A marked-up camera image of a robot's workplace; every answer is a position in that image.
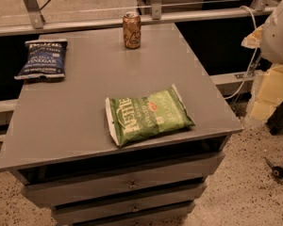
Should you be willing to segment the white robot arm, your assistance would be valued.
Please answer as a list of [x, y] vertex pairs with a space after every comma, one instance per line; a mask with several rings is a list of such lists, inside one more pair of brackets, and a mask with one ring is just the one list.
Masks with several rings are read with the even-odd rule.
[[283, 0], [263, 25], [242, 40], [241, 45], [250, 49], [259, 48], [264, 59], [283, 64]]

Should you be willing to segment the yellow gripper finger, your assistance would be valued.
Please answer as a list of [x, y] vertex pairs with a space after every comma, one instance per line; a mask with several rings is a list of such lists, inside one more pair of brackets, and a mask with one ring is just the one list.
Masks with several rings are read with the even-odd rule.
[[261, 45], [262, 29], [263, 25], [257, 27], [252, 33], [250, 33], [242, 40], [241, 46], [250, 49], [259, 48]]

